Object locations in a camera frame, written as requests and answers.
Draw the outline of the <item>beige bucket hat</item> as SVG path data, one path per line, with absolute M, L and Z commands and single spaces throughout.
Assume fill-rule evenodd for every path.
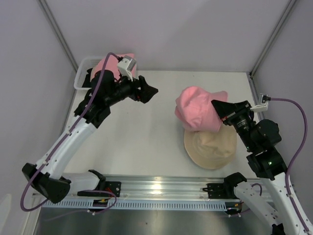
M 201 168 L 220 169 L 235 159 L 237 133 L 234 127 L 225 125 L 216 133 L 185 130 L 184 148 L 190 159 Z

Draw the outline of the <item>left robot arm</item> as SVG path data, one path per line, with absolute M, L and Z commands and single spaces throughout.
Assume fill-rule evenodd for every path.
M 30 186 L 56 204 L 73 188 L 73 180 L 63 177 L 63 172 L 85 140 L 95 132 L 110 115 L 111 106 L 130 98 L 141 103 L 149 102 L 158 89 L 147 84 L 144 76 L 129 79 L 113 72 L 97 72 L 90 81 L 90 89 L 74 111 L 73 123 L 62 133 L 47 156 L 35 164 L 26 163 L 22 173 Z

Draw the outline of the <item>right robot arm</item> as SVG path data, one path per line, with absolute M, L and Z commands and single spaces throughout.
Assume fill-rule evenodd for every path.
M 278 124 L 269 119 L 254 121 L 254 114 L 268 109 L 276 98 L 261 96 L 254 107 L 248 101 L 228 103 L 212 100 L 212 105 L 224 125 L 233 126 L 249 155 L 247 161 L 268 190 L 275 207 L 271 207 L 254 192 L 239 172 L 224 179 L 223 192 L 229 198 L 241 199 L 271 230 L 273 235 L 311 235 L 313 224 L 306 216 L 290 181 L 294 158 L 286 164 L 275 146 L 282 138 Z

